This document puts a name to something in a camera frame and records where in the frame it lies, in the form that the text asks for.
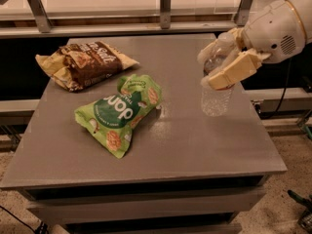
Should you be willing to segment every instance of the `plastic bottle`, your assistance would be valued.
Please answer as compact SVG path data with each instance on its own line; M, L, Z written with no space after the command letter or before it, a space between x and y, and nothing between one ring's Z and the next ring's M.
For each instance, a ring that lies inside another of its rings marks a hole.
M220 70L238 54L234 36L231 33L221 33L210 51L204 65L204 74L210 75L216 68ZM208 116L220 116L227 112L228 104L234 90L234 85L222 90L214 90L208 84L203 84L202 110Z

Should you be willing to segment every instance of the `tabletop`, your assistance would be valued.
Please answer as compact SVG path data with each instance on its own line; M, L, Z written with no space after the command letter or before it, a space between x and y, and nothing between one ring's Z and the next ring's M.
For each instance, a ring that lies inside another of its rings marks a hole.
M201 109L203 70L196 57L213 34L77 38L104 41L139 65L80 92L52 80L40 99L0 184L3 189L271 175L286 166L241 84L228 112ZM117 92L123 75L148 74L163 90L161 110L134 129L132 144L115 158L74 119L74 110Z

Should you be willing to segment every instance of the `brown snack package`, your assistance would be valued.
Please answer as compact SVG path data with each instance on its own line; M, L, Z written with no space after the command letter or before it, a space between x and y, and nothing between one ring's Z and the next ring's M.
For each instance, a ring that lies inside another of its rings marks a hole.
M35 58L43 71L69 92L83 90L138 64L103 42L66 45L51 56Z

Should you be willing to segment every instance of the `gray table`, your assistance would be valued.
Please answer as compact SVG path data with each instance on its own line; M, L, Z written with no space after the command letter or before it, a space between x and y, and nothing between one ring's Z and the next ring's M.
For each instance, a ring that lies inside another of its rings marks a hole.
M86 222L193 215L227 214L222 220L229 221L248 211L264 195L263 182L287 169L240 84L224 116L202 112L203 72L196 57L214 39L212 34L71 39L103 40L140 65L78 94L51 81L1 188L19 191L30 211L68 230L77 224L86 229ZM75 122L73 111L115 94L119 77L134 73L149 74L164 99L161 111L151 111L136 127L131 148L119 160ZM192 228L185 233L194 233ZM219 233L227 227L205 228Z

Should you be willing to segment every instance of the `chip bag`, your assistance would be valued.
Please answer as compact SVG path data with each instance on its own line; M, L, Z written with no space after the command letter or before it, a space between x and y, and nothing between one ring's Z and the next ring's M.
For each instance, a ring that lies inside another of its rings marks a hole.
M123 76L119 94L102 98L75 110L77 123L86 128L117 158L127 152L133 129L162 100L162 90L150 76Z
M36 55L43 71L69 92L80 91L138 62L108 44L70 44L51 56Z

